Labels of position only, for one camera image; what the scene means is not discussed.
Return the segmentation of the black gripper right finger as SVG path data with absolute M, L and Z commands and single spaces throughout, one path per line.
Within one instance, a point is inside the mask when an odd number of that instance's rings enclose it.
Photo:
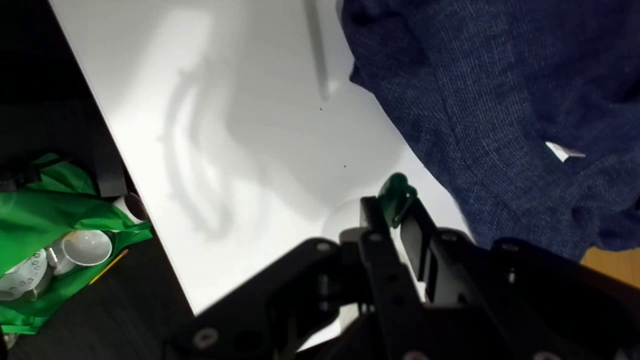
M 433 351 L 430 360 L 507 360 L 493 327 L 464 269 L 450 249 L 465 235 L 437 227 L 426 206 L 413 199 L 399 221 L 399 241 L 417 281 L 423 283 L 426 327 Z

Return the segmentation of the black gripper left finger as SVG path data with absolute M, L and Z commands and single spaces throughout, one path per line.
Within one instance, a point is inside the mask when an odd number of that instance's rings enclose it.
M 427 360 L 421 337 L 421 303 L 391 241 L 382 202 L 366 196 L 359 206 L 364 226 L 359 257 L 367 274 L 386 360 Z

